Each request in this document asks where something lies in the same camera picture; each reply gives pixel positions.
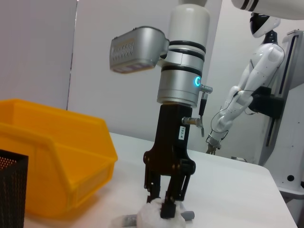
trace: white cloth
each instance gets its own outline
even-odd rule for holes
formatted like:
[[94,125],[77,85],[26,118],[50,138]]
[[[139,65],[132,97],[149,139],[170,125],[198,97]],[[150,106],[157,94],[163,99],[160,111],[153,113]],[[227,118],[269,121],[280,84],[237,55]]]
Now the white cloth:
[[160,216],[162,200],[155,199],[147,203],[137,214],[137,228],[185,228],[185,219],[181,216],[180,207],[176,207],[175,217],[162,219]]

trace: black stripe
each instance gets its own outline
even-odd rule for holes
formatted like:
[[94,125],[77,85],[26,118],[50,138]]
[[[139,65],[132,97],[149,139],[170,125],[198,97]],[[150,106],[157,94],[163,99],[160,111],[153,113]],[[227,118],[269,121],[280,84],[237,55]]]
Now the black stripe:
[[169,49],[169,51],[174,51],[174,52],[183,53],[183,54],[186,54],[186,55],[195,56],[195,57],[200,58],[201,60],[203,60],[205,62],[204,55],[200,54],[196,51],[184,50],[184,49]]
[[246,9],[248,3],[249,3],[249,0],[245,0],[243,6],[241,7],[241,10]]
[[295,38],[296,37],[297,36],[294,36],[293,39],[292,39],[292,41],[291,41],[291,45],[290,45],[290,48],[289,48],[289,53],[288,53],[288,57],[287,57],[287,61],[286,61],[286,66],[285,66],[285,70],[284,70],[284,74],[283,74],[283,78],[282,78],[279,94],[282,94],[282,92],[283,92],[283,88],[284,88],[284,84],[285,84],[285,80],[286,80],[286,75],[287,75],[287,71],[289,69],[291,54],[292,54],[293,49],[294,49]]
[[255,8],[257,7],[258,1],[259,0],[255,0],[248,11],[250,12],[254,11]]
[[203,45],[195,43],[195,42],[192,42],[192,41],[175,40],[175,41],[171,41],[170,45],[187,45],[187,46],[192,46],[192,47],[195,47],[195,48],[199,48],[203,52],[206,53],[206,48]]
[[183,71],[188,71],[191,73],[194,73],[196,75],[202,76],[202,72],[194,69],[192,67],[188,67],[188,66],[163,66],[161,68],[161,71],[166,71],[166,70],[183,70]]
[[272,135],[272,133],[273,133],[273,129],[274,129],[275,122],[276,122],[276,119],[272,119],[272,120],[271,120],[269,132],[268,132],[268,136],[267,136],[267,141],[266,141],[266,146],[267,146],[267,147],[268,147],[269,144],[270,144],[270,139],[271,139],[271,135]]

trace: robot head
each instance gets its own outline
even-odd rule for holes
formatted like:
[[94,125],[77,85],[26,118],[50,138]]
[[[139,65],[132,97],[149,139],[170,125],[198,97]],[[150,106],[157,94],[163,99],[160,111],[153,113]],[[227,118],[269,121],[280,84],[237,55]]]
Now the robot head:
[[255,38],[259,38],[278,27],[280,23],[280,18],[270,17],[264,14],[252,13],[250,19],[251,33]]

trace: label sticker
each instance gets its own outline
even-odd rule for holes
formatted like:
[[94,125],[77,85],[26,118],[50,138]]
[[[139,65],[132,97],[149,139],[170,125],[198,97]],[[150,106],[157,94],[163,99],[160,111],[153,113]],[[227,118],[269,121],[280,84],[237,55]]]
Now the label sticker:
[[180,126],[180,134],[179,134],[179,139],[180,140],[184,140],[185,132],[186,132],[186,127]]

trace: white wall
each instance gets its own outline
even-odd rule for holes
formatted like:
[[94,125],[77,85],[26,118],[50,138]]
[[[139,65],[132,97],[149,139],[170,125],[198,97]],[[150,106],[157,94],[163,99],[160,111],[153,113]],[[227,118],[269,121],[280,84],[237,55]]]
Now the white wall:
[[4,0],[0,100],[66,108],[77,0]]
[[[138,26],[154,26],[168,34],[170,12],[177,4],[178,0],[80,0],[69,110],[104,118],[111,132],[154,141],[160,108],[156,102],[160,68],[130,75],[113,73],[109,70],[109,49],[115,36]],[[220,6],[221,0],[206,5],[211,25],[205,81]],[[199,149],[194,140],[190,148]]]
[[[250,12],[238,10],[229,0],[223,1],[207,81],[207,85],[214,88],[205,112],[205,123],[209,130],[212,117],[224,103],[229,89],[238,84],[251,54],[264,39],[251,36],[249,20]],[[304,30],[304,21],[282,20],[280,27],[275,29],[279,43],[282,43],[287,32],[294,29]],[[263,118],[262,114],[243,113],[235,120],[222,143],[223,148],[217,154],[225,157],[240,156],[253,162]]]

